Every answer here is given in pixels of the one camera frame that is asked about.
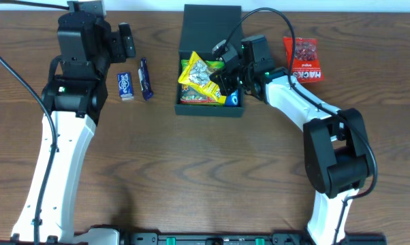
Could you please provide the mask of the blue Oreo cookie pack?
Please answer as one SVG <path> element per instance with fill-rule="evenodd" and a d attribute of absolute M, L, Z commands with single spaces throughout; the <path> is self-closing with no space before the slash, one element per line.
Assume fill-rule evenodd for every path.
<path fill-rule="evenodd" d="M 226 97 L 224 106 L 238 107 L 238 104 L 239 104 L 238 91 L 234 91 L 232 94 Z"/>

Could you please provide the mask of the yellow Hacks candy bag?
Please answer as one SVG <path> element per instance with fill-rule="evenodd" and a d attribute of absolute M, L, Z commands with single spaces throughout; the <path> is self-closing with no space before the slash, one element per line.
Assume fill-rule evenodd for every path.
<path fill-rule="evenodd" d="M 190 87 L 203 97 L 209 98 L 215 103 L 224 104 L 226 96 L 221 94 L 219 85 L 210 79 L 215 68 L 220 69 L 223 63 L 216 61 L 211 65 L 204 61 L 197 52 L 191 53 L 189 60 L 182 60 L 182 72 L 178 77 L 178 83 Z"/>

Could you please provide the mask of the green gummy candy bag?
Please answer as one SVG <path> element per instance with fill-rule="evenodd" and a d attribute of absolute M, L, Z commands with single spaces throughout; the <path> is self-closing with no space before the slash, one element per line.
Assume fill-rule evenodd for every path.
<path fill-rule="evenodd" d="M 221 61 L 205 61 L 205 63 L 213 71 L 221 69 L 224 66 L 224 63 Z M 185 84 L 181 85 L 179 103 L 186 105 L 221 105 L 221 103 L 216 102 L 213 98 L 203 95 Z"/>

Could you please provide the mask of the red Hacks candy bag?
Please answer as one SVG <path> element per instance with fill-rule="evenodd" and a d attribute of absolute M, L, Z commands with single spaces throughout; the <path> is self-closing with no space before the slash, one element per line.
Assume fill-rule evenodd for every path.
<path fill-rule="evenodd" d="M 292 75 L 299 83 L 320 82 L 324 79 L 318 57 L 318 42 L 313 38 L 296 38 Z"/>

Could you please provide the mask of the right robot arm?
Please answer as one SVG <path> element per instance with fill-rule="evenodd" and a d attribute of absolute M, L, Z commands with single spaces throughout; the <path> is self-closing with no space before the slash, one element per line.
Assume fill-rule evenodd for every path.
<path fill-rule="evenodd" d="M 281 111 L 303 133 L 304 166 L 315 189 L 305 235 L 289 235 L 299 244 L 385 244 L 383 235 L 348 234 L 345 222 L 352 201 L 367 196 L 360 189 L 377 177 L 364 120 L 355 109 L 341 110 L 306 90 L 284 67 L 276 67 L 266 38 L 251 36 L 236 49 L 219 42 L 212 55 L 224 66 L 211 80 L 228 95 L 238 88 Z"/>

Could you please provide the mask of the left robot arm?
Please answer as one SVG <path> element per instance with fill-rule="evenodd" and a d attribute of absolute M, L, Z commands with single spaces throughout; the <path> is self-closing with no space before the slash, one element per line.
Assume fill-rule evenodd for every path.
<path fill-rule="evenodd" d="M 135 54 L 129 25 L 112 31 L 105 17 L 98 10 L 73 10 L 59 18 L 61 53 L 37 98 L 44 113 L 40 153 L 10 244 L 127 243 L 127 234 L 113 225 L 74 229 L 82 164 L 108 96 L 108 70 Z"/>

